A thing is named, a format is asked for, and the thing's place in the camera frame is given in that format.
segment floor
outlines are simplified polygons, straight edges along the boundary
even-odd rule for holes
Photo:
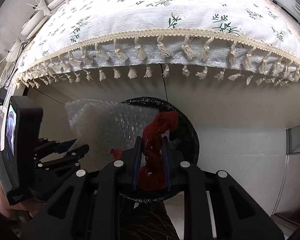
[[[6,0],[0,9],[1,58],[32,14],[26,3],[33,2]],[[213,78],[217,70],[210,69],[207,80],[201,81],[194,75],[200,69],[189,66],[191,75],[185,78],[177,65],[171,66],[170,77],[164,83],[161,67],[152,69],[149,79],[143,78],[145,67],[140,66],[138,77],[132,80],[126,77],[128,68],[122,70],[118,80],[113,79],[109,69],[104,70],[107,79],[102,82],[98,72],[92,71],[94,80],[90,82],[82,78],[80,83],[58,82],[30,89],[28,96],[44,109],[40,136],[60,141],[76,138],[64,109],[69,101],[93,98],[121,102],[141,96],[168,99],[196,128],[201,169],[228,171],[269,215],[274,211],[291,214],[300,206],[300,155],[287,159],[285,130],[300,124],[300,84],[276,88],[261,84],[256,88],[246,86],[244,79],[217,83]],[[166,203],[180,237],[182,201],[183,196],[178,195]]]

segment display screen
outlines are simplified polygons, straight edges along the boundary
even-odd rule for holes
[[[6,137],[8,141],[9,148],[14,156],[14,136],[16,130],[16,120],[17,115],[12,105],[9,106],[8,115],[7,115],[7,126],[6,126]]]

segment human hand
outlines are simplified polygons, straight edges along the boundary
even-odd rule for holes
[[[42,206],[43,203],[34,199],[27,199],[14,206],[10,206],[0,183],[0,213],[8,219],[18,220],[17,210],[26,210],[29,212],[29,215],[33,217]]]

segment red netting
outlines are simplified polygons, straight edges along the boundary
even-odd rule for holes
[[[162,154],[162,134],[173,131],[178,125],[178,114],[175,112],[161,112],[153,122],[148,124],[142,133],[143,154],[146,165],[140,167],[139,187],[144,190],[162,189],[166,187]],[[115,160],[120,159],[122,150],[112,149],[110,153]]]

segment clear bubble wrap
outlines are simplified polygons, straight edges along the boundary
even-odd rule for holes
[[[65,108],[77,138],[72,148],[90,147],[80,160],[81,168],[88,172],[101,170],[113,161],[112,148],[133,148],[137,136],[142,136],[144,127],[159,113],[156,108],[94,99],[72,101]]]

